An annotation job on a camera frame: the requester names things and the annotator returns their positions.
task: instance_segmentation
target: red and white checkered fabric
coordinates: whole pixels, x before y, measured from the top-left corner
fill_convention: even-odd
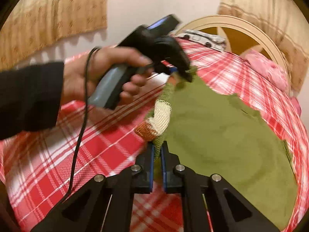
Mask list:
[[[262,117],[294,154],[298,197],[285,230],[292,231],[309,205],[309,143],[305,127],[288,96],[227,52],[179,40],[198,75],[221,94],[237,93]],[[111,176],[133,164],[143,147],[134,133],[154,105],[166,75],[153,75],[136,100],[111,112],[90,108],[88,125],[79,150],[74,191],[96,174]],[[23,132],[1,144],[0,178],[7,186],[10,203],[23,231],[30,231],[65,194],[69,184],[73,151],[80,132],[84,104],[62,107],[55,128]],[[131,231],[182,231],[182,211],[177,195],[164,194],[155,184],[149,195],[135,195]]]

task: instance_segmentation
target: human hand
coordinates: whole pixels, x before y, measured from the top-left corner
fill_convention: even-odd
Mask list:
[[[63,87],[60,104],[66,104],[72,100],[84,100],[84,70],[87,55],[84,55],[72,62],[64,65]],[[88,67],[88,97],[95,91],[100,78],[113,64],[127,63],[134,67],[142,67],[152,63],[152,61],[143,56],[139,51],[129,47],[107,47],[96,51]],[[136,74],[132,76],[131,81],[125,83],[120,93],[120,104],[129,104],[133,101],[133,96],[137,95],[140,87],[146,84],[147,78],[151,76],[152,69],[145,74]]]

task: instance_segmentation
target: wire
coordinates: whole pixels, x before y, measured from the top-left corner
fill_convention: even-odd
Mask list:
[[[87,124],[87,119],[88,119],[88,89],[87,89],[87,82],[88,82],[88,66],[90,63],[90,58],[92,56],[93,53],[95,53],[97,50],[101,49],[100,47],[94,47],[88,54],[87,57],[87,61],[86,61],[86,65],[85,65],[85,72],[84,72],[84,78],[85,78],[85,82],[84,82],[84,89],[85,89],[85,97],[84,97],[84,102],[85,102],[85,112],[84,112],[84,119],[82,122],[82,126],[81,126],[81,130],[79,132],[78,135],[78,139],[77,139],[77,143],[76,143],[76,147],[75,147],[75,151],[74,151],[74,155],[73,155],[73,160],[72,160],[72,167],[71,167],[71,175],[70,175],[70,182],[69,182],[69,188],[66,192],[66,194],[61,198],[60,201],[58,201],[56,203],[56,205],[54,207],[52,207],[52,209],[47,213],[47,215],[54,209],[56,208],[59,204],[63,203],[66,198],[69,197],[69,195],[72,192],[72,186],[73,186],[73,180],[74,180],[74,172],[75,172],[75,166],[76,166],[76,160],[77,160],[77,155],[78,155],[78,150],[81,144],[81,139],[84,135],[84,131],[86,128],[86,124]]]

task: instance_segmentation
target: green knit fabric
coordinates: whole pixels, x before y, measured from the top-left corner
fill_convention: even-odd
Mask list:
[[[175,86],[173,84],[166,83],[163,91],[161,92],[160,96],[157,98],[157,101],[165,101],[168,104],[170,104],[171,97],[174,94],[174,89],[175,89]],[[145,119],[149,117],[153,117],[154,112],[155,112],[154,109],[151,109],[145,116]],[[165,140],[165,132],[152,141],[155,146],[155,151],[154,151],[155,159],[154,160],[157,160],[160,157],[160,149],[161,149],[161,146],[164,140]]]
[[[170,123],[164,137],[155,141],[156,148],[165,139],[182,164],[203,175],[219,173],[285,229],[297,196],[292,157],[260,112],[236,94],[215,93],[197,76],[176,88],[170,103]]]

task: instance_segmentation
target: black sleeve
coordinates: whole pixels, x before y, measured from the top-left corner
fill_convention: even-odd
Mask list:
[[[55,62],[0,72],[0,140],[55,126],[63,67]]]

